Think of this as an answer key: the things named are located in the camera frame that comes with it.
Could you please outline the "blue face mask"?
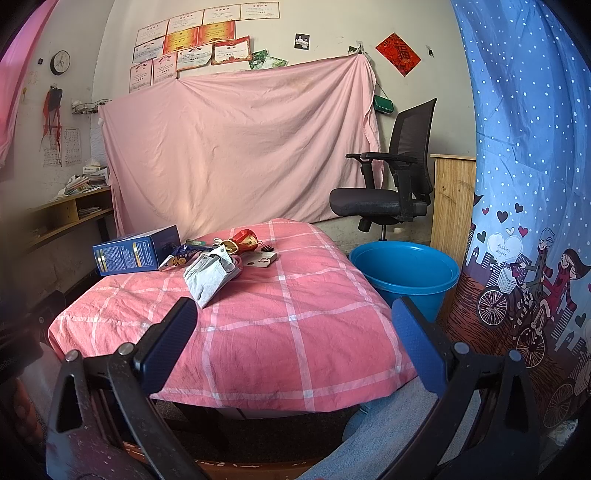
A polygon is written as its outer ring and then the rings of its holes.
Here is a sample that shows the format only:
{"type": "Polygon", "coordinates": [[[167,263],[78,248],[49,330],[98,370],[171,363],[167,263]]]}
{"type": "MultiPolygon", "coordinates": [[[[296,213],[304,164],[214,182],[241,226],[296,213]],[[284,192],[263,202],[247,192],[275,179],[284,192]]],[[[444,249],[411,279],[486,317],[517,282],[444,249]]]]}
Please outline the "blue face mask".
{"type": "Polygon", "coordinates": [[[242,259],[231,255],[224,246],[201,253],[183,273],[191,298],[200,309],[229,281],[242,272],[242,259]]]}

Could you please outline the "blue polka dot curtain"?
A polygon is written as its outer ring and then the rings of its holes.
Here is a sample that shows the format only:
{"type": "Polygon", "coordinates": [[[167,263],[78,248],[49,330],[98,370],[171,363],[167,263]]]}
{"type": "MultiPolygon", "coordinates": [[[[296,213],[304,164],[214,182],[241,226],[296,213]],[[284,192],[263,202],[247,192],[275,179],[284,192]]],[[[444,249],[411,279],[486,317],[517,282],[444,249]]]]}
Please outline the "blue polka dot curtain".
{"type": "Polygon", "coordinates": [[[590,66],[543,1],[453,5],[476,118],[475,204],[445,325],[518,352],[541,426],[590,396],[590,66]]]}

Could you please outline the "blue plastic bucket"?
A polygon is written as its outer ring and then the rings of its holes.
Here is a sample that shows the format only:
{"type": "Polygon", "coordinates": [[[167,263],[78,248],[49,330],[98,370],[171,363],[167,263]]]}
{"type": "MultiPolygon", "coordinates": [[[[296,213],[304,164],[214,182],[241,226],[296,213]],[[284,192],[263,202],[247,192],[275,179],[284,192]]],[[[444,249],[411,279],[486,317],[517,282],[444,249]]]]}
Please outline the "blue plastic bucket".
{"type": "Polygon", "coordinates": [[[430,322],[437,320],[448,292],[460,278],[460,267],[453,258],[412,242],[363,244],[349,253],[349,261],[389,306],[398,298],[409,297],[430,322]]]}

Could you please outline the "blue foil wrapper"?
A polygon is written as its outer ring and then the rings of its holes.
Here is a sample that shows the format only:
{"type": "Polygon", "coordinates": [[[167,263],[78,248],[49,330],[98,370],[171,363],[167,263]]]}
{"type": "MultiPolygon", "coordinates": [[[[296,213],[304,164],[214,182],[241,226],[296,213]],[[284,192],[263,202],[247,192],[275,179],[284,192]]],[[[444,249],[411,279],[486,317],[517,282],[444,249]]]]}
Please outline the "blue foil wrapper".
{"type": "Polygon", "coordinates": [[[158,266],[158,270],[166,270],[172,267],[182,267],[201,252],[210,252],[214,246],[206,244],[183,244],[176,247],[158,266]]]}

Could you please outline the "pink plaid bed cover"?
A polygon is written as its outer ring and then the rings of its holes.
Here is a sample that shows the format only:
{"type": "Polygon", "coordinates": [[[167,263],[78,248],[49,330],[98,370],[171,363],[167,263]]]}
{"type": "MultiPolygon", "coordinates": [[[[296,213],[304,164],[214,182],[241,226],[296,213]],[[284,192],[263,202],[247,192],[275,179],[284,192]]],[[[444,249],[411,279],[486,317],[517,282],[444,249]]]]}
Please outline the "pink plaid bed cover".
{"type": "Polygon", "coordinates": [[[332,412],[415,378],[390,307],[327,234],[287,219],[253,231],[276,261],[246,267],[200,309],[158,399],[332,412]]]}

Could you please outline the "wooden shelf desk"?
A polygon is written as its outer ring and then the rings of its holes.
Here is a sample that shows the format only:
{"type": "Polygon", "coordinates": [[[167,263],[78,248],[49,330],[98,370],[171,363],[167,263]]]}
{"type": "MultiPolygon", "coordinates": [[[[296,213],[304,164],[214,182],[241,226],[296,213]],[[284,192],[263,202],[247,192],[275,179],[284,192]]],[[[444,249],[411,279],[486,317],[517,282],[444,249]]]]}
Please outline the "wooden shelf desk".
{"type": "Polygon", "coordinates": [[[87,223],[95,223],[100,239],[108,241],[106,218],[113,213],[109,187],[66,196],[30,209],[25,217],[29,234],[25,251],[34,251],[87,223]]]}

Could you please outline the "red gold snack wrapper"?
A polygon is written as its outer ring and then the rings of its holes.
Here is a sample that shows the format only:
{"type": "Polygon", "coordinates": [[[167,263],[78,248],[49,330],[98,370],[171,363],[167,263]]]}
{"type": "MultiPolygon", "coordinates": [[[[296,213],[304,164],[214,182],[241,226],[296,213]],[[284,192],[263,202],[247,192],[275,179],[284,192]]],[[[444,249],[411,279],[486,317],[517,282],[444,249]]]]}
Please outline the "red gold snack wrapper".
{"type": "Polygon", "coordinates": [[[216,239],[213,251],[225,251],[228,255],[242,255],[256,251],[259,239],[250,229],[242,229],[225,240],[216,239]]]}

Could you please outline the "wooden cabinet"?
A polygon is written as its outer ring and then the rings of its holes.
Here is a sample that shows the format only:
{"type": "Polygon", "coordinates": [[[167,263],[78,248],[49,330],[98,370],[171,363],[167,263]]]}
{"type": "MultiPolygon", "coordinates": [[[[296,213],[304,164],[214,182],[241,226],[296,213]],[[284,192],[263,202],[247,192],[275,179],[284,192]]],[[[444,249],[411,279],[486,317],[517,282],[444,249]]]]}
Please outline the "wooden cabinet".
{"type": "Polygon", "coordinates": [[[452,154],[431,157],[435,174],[431,246],[462,267],[471,229],[476,159],[452,154]]]}

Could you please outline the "black office chair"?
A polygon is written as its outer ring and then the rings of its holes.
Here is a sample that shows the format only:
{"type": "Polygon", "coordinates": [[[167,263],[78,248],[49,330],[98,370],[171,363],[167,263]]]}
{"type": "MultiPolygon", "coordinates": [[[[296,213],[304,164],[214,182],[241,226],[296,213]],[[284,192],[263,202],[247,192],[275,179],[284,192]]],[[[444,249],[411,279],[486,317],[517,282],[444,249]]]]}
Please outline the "black office chair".
{"type": "Polygon", "coordinates": [[[359,165],[365,185],[332,190],[332,213],[358,216],[358,229],[365,233],[379,226],[381,241],[387,239],[389,228],[428,214],[434,192],[428,153],[436,105],[432,99],[400,112],[388,151],[346,154],[359,165]]]}

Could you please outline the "pink hanging sheet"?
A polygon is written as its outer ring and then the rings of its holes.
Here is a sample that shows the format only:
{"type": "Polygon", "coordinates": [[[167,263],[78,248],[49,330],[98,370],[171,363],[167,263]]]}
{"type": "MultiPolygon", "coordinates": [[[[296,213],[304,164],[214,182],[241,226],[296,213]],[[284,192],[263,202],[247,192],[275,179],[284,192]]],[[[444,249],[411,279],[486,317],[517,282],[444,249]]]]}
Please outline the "pink hanging sheet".
{"type": "Polygon", "coordinates": [[[380,148],[376,77],[360,54],[167,80],[99,110],[121,235],[184,238],[276,218],[332,218],[363,187],[356,152],[380,148]]]}

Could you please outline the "green hanging pouch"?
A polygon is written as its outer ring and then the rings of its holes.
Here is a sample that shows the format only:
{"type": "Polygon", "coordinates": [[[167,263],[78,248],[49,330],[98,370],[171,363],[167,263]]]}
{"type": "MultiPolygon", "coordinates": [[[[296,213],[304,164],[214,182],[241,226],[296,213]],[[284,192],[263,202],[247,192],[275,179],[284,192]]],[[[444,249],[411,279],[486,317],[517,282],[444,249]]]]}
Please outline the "green hanging pouch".
{"type": "Polygon", "coordinates": [[[373,99],[373,106],[376,112],[384,115],[391,115],[394,113],[394,103],[389,98],[375,95],[373,99]]]}

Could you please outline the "round wall clock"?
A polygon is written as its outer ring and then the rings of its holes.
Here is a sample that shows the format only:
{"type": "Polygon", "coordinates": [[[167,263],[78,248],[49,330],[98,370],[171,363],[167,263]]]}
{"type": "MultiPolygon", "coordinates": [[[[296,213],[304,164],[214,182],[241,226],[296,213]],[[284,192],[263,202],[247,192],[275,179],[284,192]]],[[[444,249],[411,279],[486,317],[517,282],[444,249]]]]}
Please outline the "round wall clock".
{"type": "Polygon", "coordinates": [[[71,56],[67,50],[57,51],[50,59],[49,68],[53,75],[65,74],[71,65],[71,56]]]}

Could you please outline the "certificates on wall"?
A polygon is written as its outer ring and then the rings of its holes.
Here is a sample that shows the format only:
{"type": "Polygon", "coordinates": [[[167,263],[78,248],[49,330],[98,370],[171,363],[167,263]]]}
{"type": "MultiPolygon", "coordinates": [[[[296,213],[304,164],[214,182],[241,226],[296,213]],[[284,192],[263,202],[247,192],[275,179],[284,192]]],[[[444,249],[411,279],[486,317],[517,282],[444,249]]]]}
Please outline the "certificates on wall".
{"type": "Polygon", "coordinates": [[[131,92],[197,68],[246,61],[252,70],[283,67],[269,51],[253,52],[250,37],[236,35],[238,22],[280,18],[277,2],[254,2],[195,10],[137,31],[128,88],[131,92]]]}

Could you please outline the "red diamond wall sticker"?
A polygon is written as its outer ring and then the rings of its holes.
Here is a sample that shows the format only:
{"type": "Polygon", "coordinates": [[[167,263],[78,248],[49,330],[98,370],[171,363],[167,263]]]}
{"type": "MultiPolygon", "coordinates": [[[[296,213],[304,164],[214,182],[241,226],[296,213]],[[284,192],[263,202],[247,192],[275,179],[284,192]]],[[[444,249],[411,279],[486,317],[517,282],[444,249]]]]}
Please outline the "red diamond wall sticker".
{"type": "Polygon", "coordinates": [[[396,33],[392,33],[376,46],[403,77],[414,70],[421,62],[421,57],[396,33]]]}

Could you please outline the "small wall photo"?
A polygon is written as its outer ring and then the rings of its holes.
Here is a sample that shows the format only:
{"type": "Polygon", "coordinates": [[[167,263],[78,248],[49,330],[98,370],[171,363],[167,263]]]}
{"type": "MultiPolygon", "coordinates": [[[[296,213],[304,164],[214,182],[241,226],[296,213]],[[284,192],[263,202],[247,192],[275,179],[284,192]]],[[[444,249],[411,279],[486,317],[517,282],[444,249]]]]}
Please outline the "small wall photo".
{"type": "Polygon", "coordinates": [[[297,33],[294,35],[294,48],[298,50],[310,49],[311,37],[308,34],[297,33]]]}

